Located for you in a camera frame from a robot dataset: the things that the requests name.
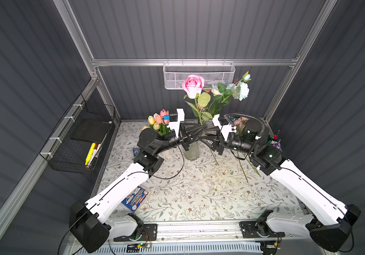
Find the pale pink rose stem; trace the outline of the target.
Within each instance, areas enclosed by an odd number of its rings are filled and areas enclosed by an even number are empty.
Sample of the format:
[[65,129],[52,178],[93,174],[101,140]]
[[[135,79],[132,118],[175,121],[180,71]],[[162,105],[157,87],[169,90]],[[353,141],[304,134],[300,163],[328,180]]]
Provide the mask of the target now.
[[250,166],[254,169],[255,173],[261,177],[260,173],[259,173],[259,170],[258,170],[258,166],[255,166],[254,163],[251,161],[251,156],[248,156],[247,157],[247,161],[248,163],[250,164]]

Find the hot pink rose stem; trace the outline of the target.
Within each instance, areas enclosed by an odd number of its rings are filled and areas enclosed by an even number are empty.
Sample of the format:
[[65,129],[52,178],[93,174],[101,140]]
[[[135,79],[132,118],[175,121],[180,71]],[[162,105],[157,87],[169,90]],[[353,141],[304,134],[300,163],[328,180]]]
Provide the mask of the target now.
[[202,76],[191,74],[182,82],[182,89],[186,92],[185,102],[197,117],[198,123],[206,124],[211,120],[212,114],[208,111],[211,95],[204,91],[205,79]]

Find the large pale pink peony stem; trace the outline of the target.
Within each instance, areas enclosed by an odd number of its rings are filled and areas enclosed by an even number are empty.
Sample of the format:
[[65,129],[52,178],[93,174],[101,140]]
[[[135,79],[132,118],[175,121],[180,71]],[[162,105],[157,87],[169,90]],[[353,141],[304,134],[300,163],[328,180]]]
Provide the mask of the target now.
[[243,165],[242,165],[242,162],[243,160],[238,160],[238,162],[239,162],[239,165],[240,165],[240,167],[241,167],[241,170],[242,170],[242,172],[243,172],[243,174],[244,174],[244,177],[245,177],[245,180],[247,181],[247,183],[249,183],[249,181],[248,181],[248,178],[247,178],[247,175],[246,175],[246,172],[245,172],[245,170],[244,170],[244,168],[243,168]]

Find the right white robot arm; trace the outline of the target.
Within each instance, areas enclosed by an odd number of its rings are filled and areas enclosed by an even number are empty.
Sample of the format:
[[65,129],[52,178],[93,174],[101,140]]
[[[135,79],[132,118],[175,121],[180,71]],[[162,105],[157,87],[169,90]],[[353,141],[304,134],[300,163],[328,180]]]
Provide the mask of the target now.
[[310,213],[296,217],[266,209],[251,224],[240,223],[243,233],[256,233],[261,238],[278,241],[295,234],[310,238],[326,251],[340,252],[348,239],[354,239],[352,229],[361,210],[332,197],[305,176],[293,161],[284,157],[282,151],[273,146],[269,128],[261,119],[246,116],[242,132],[238,132],[234,121],[240,117],[239,114],[227,114],[221,123],[216,116],[214,127],[205,129],[198,140],[219,154],[225,150],[243,153],[238,160],[249,160],[259,171],[290,190],[310,210]]

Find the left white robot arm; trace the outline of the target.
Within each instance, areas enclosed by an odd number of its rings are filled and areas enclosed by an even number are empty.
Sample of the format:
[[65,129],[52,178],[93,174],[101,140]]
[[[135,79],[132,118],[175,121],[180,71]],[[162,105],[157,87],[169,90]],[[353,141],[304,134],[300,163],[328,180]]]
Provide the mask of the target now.
[[138,240],[143,232],[143,221],[133,213],[111,220],[110,215],[138,186],[154,177],[164,159],[158,154],[170,148],[188,150],[207,129],[207,125],[176,124],[166,135],[154,129],[141,131],[137,143],[140,153],[115,181],[88,201],[76,202],[70,208],[69,231],[88,253],[93,253],[108,240],[125,237]]

